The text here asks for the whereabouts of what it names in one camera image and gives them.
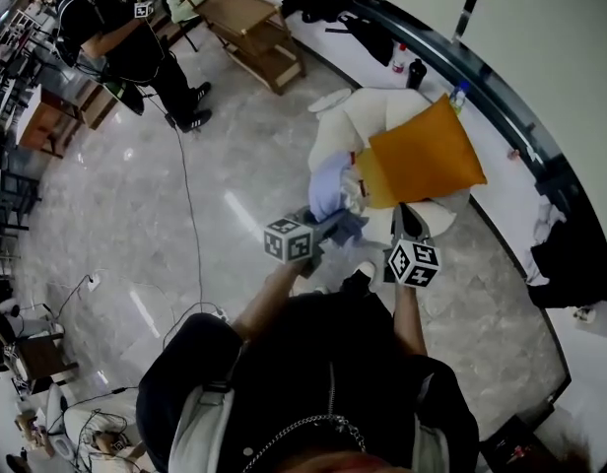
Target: pile of clothes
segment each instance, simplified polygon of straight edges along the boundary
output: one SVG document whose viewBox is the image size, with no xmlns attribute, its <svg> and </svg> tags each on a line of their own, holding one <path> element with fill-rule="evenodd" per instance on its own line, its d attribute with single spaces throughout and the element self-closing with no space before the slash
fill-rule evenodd
<svg viewBox="0 0 607 473">
<path fill-rule="evenodd" d="M 318 223 L 345 210 L 332 240 L 343 246 L 350 238 L 359 240 L 367 219 L 360 217 L 367 206 L 363 182 L 355 167 L 354 153 L 329 156 L 312 174 L 308 188 L 310 212 Z"/>
<path fill-rule="evenodd" d="M 531 247 L 545 278 L 527 285 L 533 303 L 541 308 L 565 308 L 607 302 L 607 243 L 587 198 L 576 198 L 567 218 L 551 212 L 546 217 L 549 225 L 555 224 L 546 240 Z"/>
</svg>

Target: black shoe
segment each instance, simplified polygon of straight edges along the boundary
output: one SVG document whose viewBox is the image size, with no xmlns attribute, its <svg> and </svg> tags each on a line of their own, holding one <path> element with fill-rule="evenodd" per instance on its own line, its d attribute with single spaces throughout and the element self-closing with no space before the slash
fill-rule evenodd
<svg viewBox="0 0 607 473">
<path fill-rule="evenodd" d="M 211 90 L 212 83 L 203 83 L 198 88 L 191 88 L 190 91 L 192 92 L 192 95 L 196 97 L 195 106 L 198 106 L 198 104 L 201 103 L 201 100 L 203 100 Z"/>
<path fill-rule="evenodd" d="M 178 128 L 183 133 L 189 133 L 190 131 L 196 130 L 200 128 L 203 124 L 209 121 L 212 118 L 212 111 L 207 110 L 197 110 L 194 112 L 194 120 L 189 124 L 179 124 Z"/>
<path fill-rule="evenodd" d="M 361 298 L 370 293 L 370 283 L 375 275 L 375 266 L 370 261 L 361 263 L 354 273 L 343 281 L 341 291 L 354 298 Z"/>
</svg>

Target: wooden shelf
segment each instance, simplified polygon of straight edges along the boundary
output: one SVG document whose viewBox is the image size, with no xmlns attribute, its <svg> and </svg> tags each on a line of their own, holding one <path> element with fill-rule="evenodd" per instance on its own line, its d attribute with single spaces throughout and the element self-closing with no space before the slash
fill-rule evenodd
<svg viewBox="0 0 607 473">
<path fill-rule="evenodd" d="M 266 0 L 205 0 L 194 6 L 238 65 L 281 95 L 292 79 L 305 76 L 302 56 L 280 12 Z"/>
<path fill-rule="evenodd" d="M 234 34 L 250 32 L 277 12 L 275 6 L 265 0 L 206 0 L 194 10 L 210 23 L 218 23 Z"/>
<path fill-rule="evenodd" d="M 233 61 L 256 77 L 269 90 L 272 87 L 267 77 L 273 79 L 278 88 L 283 88 L 303 72 L 297 56 L 284 47 L 274 47 L 266 51 L 261 58 L 246 54 L 232 44 L 225 47 L 225 51 Z"/>
<path fill-rule="evenodd" d="M 244 49 L 249 54 L 252 54 L 253 51 L 248 50 L 248 39 L 253 43 L 253 47 L 257 54 L 264 54 L 269 49 L 272 49 L 288 39 L 288 33 L 270 21 L 260 23 L 246 36 L 233 34 L 217 23 L 210 23 L 209 28 L 214 34 L 220 36 L 227 42 L 233 43 L 236 47 Z"/>
</svg>

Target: zipper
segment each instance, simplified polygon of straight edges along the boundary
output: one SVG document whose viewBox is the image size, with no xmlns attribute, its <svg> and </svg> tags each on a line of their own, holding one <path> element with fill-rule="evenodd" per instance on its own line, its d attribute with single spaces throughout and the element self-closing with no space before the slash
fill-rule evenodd
<svg viewBox="0 0 607 473">
<path fill-rule="evenodd" d="M 336 381 L 334 379 L 334 363 L 330 361 L 330 396 L 327 403 L 327 414 L 332 416 L 334 413 L 334 396 L 336 394 Z"/>
<path fill-rule="evenodd" d="M 365 447 L 365 439 L 361 435 L 359 429 L 353 426 L 350 421 L 348 421 L 342 415 L 334 415 L 334 396 L 336 393 L 336 380 L 334 377 L 334 364 L 330 361 L 330 391 L 327 405 L 327 415 L 313 415 L 311 417 L 306 417 L 305 419 L 301 419 L 300 421 L 296 421 L 293 424 L 290 424 L 287 428 L 284 428 L 281 432 L 273 437 L 268 443 L 264 445 L 262 449 L 260 449 L 253 458 L 248 462 L 248 464 L 242 470 L 242 473 L 248 473 L 255 463 L 262 457 L 266 451 L 271 448 L 275 443 L 277 443 L 280 439 L 286 436 L 288 433 L 294 431 L 295 429 L 300 428 L 301 426 L 305 426 L 307 424 L 319 423 L 321 421 L 327 421 L 334 424 L 335 429 L 339 433 L 349 433 L 354 441 L 357 443 L 361 452 L 367 452 Z"/>
</svg>

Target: cable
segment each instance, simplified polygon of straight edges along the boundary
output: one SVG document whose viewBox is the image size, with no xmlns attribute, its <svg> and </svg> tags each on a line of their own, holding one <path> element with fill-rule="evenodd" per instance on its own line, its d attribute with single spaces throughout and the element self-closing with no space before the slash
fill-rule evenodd
<svg viewBox="0 0 607 473">
<path fill-rule="evenodd" d="M 122 392 L 126 392 L 127 390 L 130 390 L 130 389 L 139 389 L 139 387 L 137 387 L 137 386 L 135 386 L 135 387 L 119 387 L 117 389 L 111 390 L 107 394 L 102 394 L 100 396 L 94 396 L 93 398 L 89 398 L 89 399 L 83 399 L 82 401 L 78 401 L 78 402 L 74 403 L 73 405 L 69 405 L 67 408 L 65 408 L 60 413 L 60 417 L 56 418 L 56 420 L 51 424 L 51 426 L 49 428 L 47 428 L 47 435 L 51 436 L 51 430 L 53 429 L 53 427 L 56 425 L 56 423 L 58 421 L 60 421 L 65 416 L 65 413 L 67 413 L 67 410 L 69 410 L 70 408 L 74 408 L 75 406 L 82 405 L 83 403 L 89 403 L 90 401 L 94 401 L 96 399 L 106 398 L 107 396 L 112 396 L 114 394 L 121 394 Z"/>
<path fill-rule="evenodd" d="M 137 89 L 142 93 L 142 95 L 145 95 L 144 91 L 139 86 L 137 86 Z M 150 100 L 153 103 L 153 105 L 156 108 L 158 108 L 164 116 L 168 116 L 166 114 L 166 112 L 160 106 L 158 106 L 152 98 L 148 98 L 148 100 Z M 190 191 L 189 191 L 189 180 L 187 178 L 187 165 L 185 163 L 185 150 L 183 149 L 183 142 L 181 140 L 180 133 L 178 133 L 178 129 L 176 128 L 176 126 L 174 126 L 173 129 L 174 129 L 174 133 L 176 133 L 176 139 L 178 140 L 178 148 L 180 149 L 180 152 L 181 152 L 181 163 L 183 165 L 183 179 L 184 179 L 184 182 L 185 182 L 185 192 L 187 193 L 187 203 L 189 204 L 189 214 L 190 214 L 190 217 L 191 217 L 191 220 L 192 220 L 192 227 L 194 229 L 194 237 L 196 239 L 196 254 L 197 254 L 197 257 L 198 257 L 198 302 L 196 302 L 195 304 L 191 305 L 183 313 L 183 315 L 180 317 L 180 319 L 172 326 L 172 328 L 168 331 L 168 333 L 166 333 L 166 336 L 164 337 L 164 340 L 162 342 L 162 350 L 166 348 L 166 341 L 168 340 L 168 337 L 170 336 L 170 334 L 172 333 L 172 331 L 174 330 L 174 328 L 197 305 L 200 305 L 200 307 L 201 307 L 201 313 L 204 313 L 203 312 L 203 304 L 210 304 L 215 309 L 220 309 L 217 305 L 215 305 L 215 304 L 213 304 L 211 302 L 203 302 L 203 271 L 202 271 L 202 261 L 201 261 L 201 242 L 200 242 L 200 238 L 198 236 L 198 229 L 196 228 L 196 219 L 194 217 L 194 205 L 192 204 L 192 196 L 191 196 Z"/>
<path fill-rule="evenodd" d="M 78 291 L 80 289 L 80 286 L 82 286 L 83 282 L 85 282 L 85 279 L 89 279 L 89 282 L 93 283 L 94 279 L 91 278 L 91 276 L 89 274 L 85 275 L 82 280 L 78 283 L 78 285 L 73 289 L 73 291 L 71 293 L 69 293 L 69 296 L 67 297 L 67 300 L 65 300 L 63 302 L 63 304 L 60 306 L 60 309 L 58 310 L 58 314 L 56 315 L 56 320 L 58 320 L 58 317 L 60 317 L 60 314 L 63 312 L 63 308 L 65 307 L 65 305 L 67 305 L 67 303 L 69 302 L 69 299 L 74 296 L 74 293 L 76 291 Z"/>
<path fill-rule="evenodd" d="M 81 428 L 80 433 L 78 435 L 78 445 L 76 446 L 76 452 L 75 452 L 76 460 L 78 460 L 78 458 L 80 457 L 79 452 L 80 452 L 80 446 L 83 444 L 83 437 L 85 436 L 84 432 L 85 432 L 87 426 L 89 425 L 89 423 L 97 415 L 102 415 L 102 416 L 105 416 L 105 417 L 119 419 L 122 422 L 121 429 L 119 431 L 112 431 L 112 433 L 117 433 L 117 434 L 121 435 L 122 433 L 124 433 L 124 431 L 126 431 L 126 428 L 128 428 L 128 420 L 125 417 L 123 417 L 121 415 L 117 415 L 117 414 L 111 414 L 111 413 L 103 412 L 99 408 L 96 409 L 96 410 L 93 410 L 92 413 L 91 413 L 91 415 L 89 416 L 89 419 L 87 420 L 87 422 L 85 423 L 85 425 Z M 84 463 L 84 458 L 83 458 L 84 466 L 85 466 L 85 468 L 87 468 L 87 471 L 89 471 L 89 472 L 93 471 L 92 470 L 92 464 L 93 464 L 92 455 L 94 455 L 93 452 L 88 452 L 87 453 L 87 458 L 89 459 L 89 465 L 87 465 L 87 464 Z M 139 466 L 137 466 L 137 464 L 134 461 L 132 461 L 132 460 L 126 458 L 126 457 L 119 457 L 117 455 L 113 455 L 112 453 L 102 452 L 101 450 L 95 452 L 95 455 L 104 455 L 104 456 L 107 456 L 107 457 L 113 457 L 114 459 L 123 460 L 123 461 L 131 464 L 132 466 L 138 468 L 139 471 L 141 471 L 141 468 L 139 468 Z"/>
</svg>

